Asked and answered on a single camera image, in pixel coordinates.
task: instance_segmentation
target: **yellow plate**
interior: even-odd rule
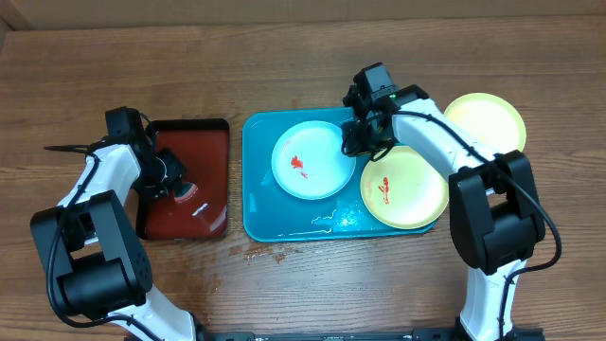
[[[506,100],[491,94],[469,94],[455,99],[444,116],[469,135],[500,153],[522,151],[526,127],[520,114]]]
[[[448,185],[410,147],[395,147],[378,162],[368,162],[360,191],[366,208],[392,227],[419,228],[439,217],[448,205]]]

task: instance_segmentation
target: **red mark on plate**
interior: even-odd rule
[[[387,177],[383,178],[384,186],[379,186],[379,190],[383,193],[383,200],[387,205],[389,205],[389,181]]]
[[[293,166],[293,170],[301,170],[301,176],[304,178],[308,178],[306,172],[303,171],[303,161],[299,160],[299,158],[295,155],[293,160],[291,160],[291,166]]]

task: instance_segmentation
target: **plate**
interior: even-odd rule
[[[354,157],[341,153],[341,129],[325,121],[306,121],[287,130],[272,152],[277,183],[301,199],[331,196],[349,181]]]
[[[368,162],[360,181],[366,208],[384,224],[402,229],[425,226],[448,205],[448,185],[412,148],[394,147]]]
[[[506,100],[491,94],[468,94],[455,99],[444,116],[471,136],[500,153],[522,151],[526,127],[518,111]]]

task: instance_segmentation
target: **teal tray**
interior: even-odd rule
[[[272,173],[272,151],[295,124],[323,120],[338,126],[353,117],[351,108],[257,113],[242,129],[243,224],[258,242],[308,242],[424,233],[436,222],[402,230],[381,223],[362,201],[360,178],[368,162],[358,156],[351,180],[328,198],[304,200],[282,189]]]

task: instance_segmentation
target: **table surface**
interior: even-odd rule
[[[51,312],[29,232],[82,171],[44,145],[90,143],[103,113],[231,124],[229,227],[213,242],[144,242],[155,285],[214,332],[367,332],[452,326],[466,265],[448,213],[421,237],[259,244],[241,221],[241,127],[257,111],[339,106],[362,67],[384,62],[444,109],[472,92],[510,101],[526,122],[563,257],[524,275],[513,320],[549,339],[606,334],[606,17],[416,20],[10,33],[0,55],[0,338],[117,340]],[[134,206],[127,205],[131,217]],[[549,234],[529,263],[551,258]]]

